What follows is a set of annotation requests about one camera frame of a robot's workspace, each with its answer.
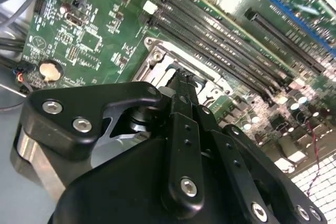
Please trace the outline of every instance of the gray surface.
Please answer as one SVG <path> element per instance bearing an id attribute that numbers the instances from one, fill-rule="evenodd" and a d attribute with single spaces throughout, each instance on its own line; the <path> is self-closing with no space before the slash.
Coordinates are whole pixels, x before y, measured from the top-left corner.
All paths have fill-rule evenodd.
<path id="1" fill-rule="evenodd" d="M 18 96 L 0 89 L 0 104 L 14 105 Z M 46 224 L 55 203 L 46 191 L 13 169 L 9 154 L 19 120 L 20 109 L 0 114 L 0 223 Z"/>

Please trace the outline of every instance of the ram slot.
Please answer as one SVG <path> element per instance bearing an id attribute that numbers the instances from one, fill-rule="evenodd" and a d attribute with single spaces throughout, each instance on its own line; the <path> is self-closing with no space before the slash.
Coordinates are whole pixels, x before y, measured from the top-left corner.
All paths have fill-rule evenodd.
<path id="1" fill-rule="evenodd" d="M 185 48 L 193 55 L 199 55 L 202 58 L 206 59 L 212 65 L 219 67 L 221 71 L 229 73 L 235 79 L 240 81 L 243 85 L 248 87 L 253 93 L 261 96 L 265 102 L 273 105 L 272 99 L 263 89 L 263 87 L 259 87 L 254 80 L 250 80 L 249 76 L 246 76 L 244 72 L 237 72 L 237 69 L 232 68 L 232 66 L 228 66 L 227 63 L 223 61 L 223 59 L 212 55 L 212 53 L 209 52 L 209 49 L 206 46 L 196 44 L 196 42 L 192 40 L 194 36 L 186 31 L 180 31 L 180 26 L 173 27 L 172 22 L 163 17 L 148 18 L 144 15 L 141 15 L 140 21 L 147 23 L 149 26 L 154 26 L 158 28 L 162 33 L 166 34 L 166 36 L 172 38 L 175 43 Z"/>
<path id="2" fill-rule="evenodd" d="M 287 75 L 289 78 L 294 78 L 291 73 L 284 73 L 284 70 L 281 69 L 278 65 L 274 64 L 264 55 L 262 55 L 257 49 L 243 41 L 238 36 L 234 35 L 227 27 L 222 23 L 216 20 L 214 17 L 209 15 L 206 11 L 202 10 L 196 6 L 191 0 L 156 0 L 161 3 L 169 3 L 176 8 L 180 9 L 182 12 L 187 14 L 190 18 L 197 21 L 199 24 L 203 25 L 208 31 L 212 32 L 217 37 L 221 38 L 223 41 L 227 42 L 231 46 L 235 45 L 235 49 L 240 48 L 240 53 L 244 56 L 249 55 L 249 51 L 253 52 L 257 58 L 256 60 L 253 57 L 249 57 L 249 60 L 254 59 L 254 63 L 258 65 L 265 73 L 268 73 L 273 79 L 280 85 L 285 86 L 286 83 L 280 75 Z"/>
<path id="3" fill-rule="evenodd" d="M 246 57 L 228 43 L 223 42 L 221 38 L 217 37 L 207 28 L 197 23 L 177 7 L 170 4 L 164 4 L 161 7 L 163 8 L 164 13 L 167 14 L 170 19 L 179 23 L 185 29 L 189 30 L 196 37 L 207 43 L 212 48 L 218 50 L 224 56 L 227 56 L 226 60 L 231 64 L 240 66 L 247 73 L 254 75 L 259 82 L 263 83 L 267 87 L 270 87 L 273 93 L 279 91 L 279 88 L 273 84 L 274 79 L 272 76 L 268 75 L 268 73 L 264 72 L 262 69 L 257 68 L 254 62 L 249 59 L 249 57 Z M 243 65 L 244 60 L 248 61 L 249 65 Z"/>

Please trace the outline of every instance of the black ram slot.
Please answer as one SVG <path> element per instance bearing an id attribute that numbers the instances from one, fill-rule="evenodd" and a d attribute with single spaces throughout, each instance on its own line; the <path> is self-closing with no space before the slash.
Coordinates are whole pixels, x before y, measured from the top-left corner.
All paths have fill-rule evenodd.
<path id="1" fill-rule="evenodd" d="M 261 87 L 264 90 L 268 90 L 268 85 L 259 81 L 259 78 L 255 78 L 255 74 L 251 73 L 251 71 L 247 71 L 247 69 L 241 67 L 238 64 L 235 64 L 231 59 L 228 52 L 221 50 L 220 48 L 216 47 L 216 45 L 212 45 L 212 43 L 207 39 L 200 39 L 197 36 L 195 36 L 192 32 L 188 31 L 187 29 L 182 26 L 182 24 L 179 24 L 171 19 L 167 14 L 165 13 L 155 13 L 156 17 L 165 23 L 167 26 L 170 26 L 175 31 L 177 31 L 180 35 L 184 36 L 185 38 L 188 38 L 191 40 L 194 44 L 198 45 L 199 47 L 206 50 L 208 53 L 213 55 L 214 57 L 217 57 L 217 59 L 225 62 L 227 65 L 231 65 L 234 67 L 236 71 L 239 71 L 239 73 L 246 78 L 249 78 L 250 80 L 253 80 L 255 84 L 257 84 L 259 87 Z"/>
<path id="2" fill-rule="evenodd" d="M 215 48 L 223 55 L 226 55 L 228 58 L 227 61 L 231 61 L 231 64 L 240 66 L 249 74 L 254 75 L 255 78 L 259 82 L 263 83 L 267 87 L 270 87 L 273 93 L 275 93 L 276 91 L 279 91 L 279 88 L 273 85 L 272 83 L 274 81 L 273 77 L 268 75 L 261 68 L 257 68 L 254 61 L 250 60 L 250 56 L 245 56 L 241 54 L 241 52 L 236 50 L 236 48 L 232 47 L 228 43 L 225 43 L 226 41 L 224 42 L 221 38 L 217 37 L 207 28 L 200 25 L 195 20 L 191 19 L 188 15 L 183 13 L 179 8 L 172 6 L 170 4 L 164 4 L 161 7 L 164 8 L 165 14 L 167 14 L 171 19 L 179 23 L 185 29 L 189 30 L 199 39 L 209 44 L 209 46 Z M 249 65 L 242 66 L 244 59 L 246 59 L 246 61 L 249 62 Z"/>
<path id="3" fill-rule="evenodd" d="M 157 19 L 155 17 L 148 19 L 147 17 L 142 15 L 140 16 L 140 21 L 144 23 L 148 23 L 150 26 L 157 27 L 161 32 L 173 38 L 173 40 L 176 43 L 183 46 L 183 48 L 187 49 L 190 53 L 193 53 L 194 55 L 200 55 L 204 59 L 211 62 L 213 65 L 218 66 L 220 69 L 222 69 L 222 71 L 227 72 L 230 75 L 232 75 L 234 78 L 236 78 L 238 81 L 243 83 L 246 87 L 248 87 L 253 93 L 256 93 L 259 96 L 261 96 L 265 102 L 268 102 L 270 105 L 274 104 L 270 96 L 262 88 L 257 87 L 255 83 L 248 80 L 244 75 L 242 76 L 240 73 L 237 73 L 236 70 L 233 69 L 231 66 L 228 66 L 226 63 L 222 62 L 220 59 L 211 55 L 204 48 L 195 44 L 193 41 L 190 40 L 190 38 L 181 35 L 179 31 L 172 28 L 170 24 L 167 24 L 166 22 L 162 22 L 163 19 Z"/>
<path id="4" fill-rule="evenodd" d="M 267 57 L 262 55 L 258 50 L 256 50 L 253 46 L 249 45 L 244 40 L 240 39 L 236 35 L 234 35 L 227 27 L 225 27 L 222 23 L 220 23 L 218 20 L 216 20 L 214 17 L 209 15 L 206 11 L 202 10 L 198 6 L 196 6 L 192 1 L 190 0 L 156 0 L 161 3 L 170 3 L 173 6 L 180 9 L 182 12 L 187 14 L 190 18 L 197 21 L 199 24 L 203 25 L 207 30 L 215 34 L 217 37 L 221 38 L 223 41 L 229 43 L 229 41 L 232 41 L 230 45 L 232 44 L 239 44 L 239 46 L 236 46 L 235 49 L 239 48 L 241 54 L 244 56 L 249 55 L 249 51 L 252 51 L 255 53 L 259 59 L 263 59 L 264 62 L 268 66 L 265 66 L 263 62 L 260 62 L 256 60 L 253 57 L 249 57 L 249 60 L 254 59 L 254 63 L 258 65 L 265 73 L 268 73 L 272 78 L 279 83 L 280 86 L 286 86 L 286 82 L 282 79 L 282 77 L 278 73 L 284 73 L 284 69 L 281 69 L 278 65 L 274 64 L 272 61 L 270 61 Z M 293 78 L 294 76 L 291 73 L 288 73 L 286 71 L 285 73 L 289 78 Z"/>

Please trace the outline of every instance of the mounting hole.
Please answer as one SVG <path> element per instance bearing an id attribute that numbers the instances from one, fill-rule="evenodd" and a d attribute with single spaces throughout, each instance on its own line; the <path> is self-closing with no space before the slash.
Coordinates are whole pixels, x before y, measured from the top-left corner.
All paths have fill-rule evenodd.
<path id="1" fill-rule="evenodd" d="M 230 145 L 230 144 L 226 144 L 226 147 L 229 149 L 229 150 L 232 150 L 233 148 L 232 148 L 232 145 Z"/>
<path id="2" fill-rule="evenodd" d="M 241 168 L 241 164 L 240 164 L 240 162 L 239 161 L 237 161 L 237 160 L 233 160 L 233 163 L 238 167 L 238 168 Z"/>
<path id="3" fill-rule="evenodd" d="M 188 139 L 184 140 L 184 143 L 185 143 L 185 145 L 188 146 L 188 147 L 191 146 L 191 141 L 188 140 Z"/>
<path id="4" fill-rule="evenodd" d="M 151 94 L 156 94 L 156 90 L 155 90 L 155 88 L 153 88 L 153 87 L 149 87 L 148 89 L 148 92 L 150 92 Z"/>

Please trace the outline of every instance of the pcie slot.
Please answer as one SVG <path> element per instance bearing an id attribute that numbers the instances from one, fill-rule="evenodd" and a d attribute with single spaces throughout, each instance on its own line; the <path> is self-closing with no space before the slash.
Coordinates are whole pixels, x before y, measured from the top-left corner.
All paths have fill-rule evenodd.
<path id="1" fill-rule="evenodd" d="M 330 52 L 334 58 L 336 58 L 336 49 L 329 46 L 328 42 L 318 36 L 308 25 L 300 18 L 296 17 L 288 6 L 284 5 L 280 0 L 270 0 L 274 3 L 283 13 L 290 17 L 298 26 L 300 26 L 312 39 L 317 41 L 325 50 Z"/>
<path id="2" fill-rule="evenodd" d="M 316 74 L 321 74 L 326 70 L 324 66 L 319 64 L 315 59 L 287 38 L 286 35 L 280 32 L 258 12 L 249 9 L 245 16 L 265 34 L 269 34 L 271 35 L 271 38 L 275 38 L 279 47 L 282 47 L 285 51 L 291 51 L 291 56 L 300 61 L 305 67 Z"/>

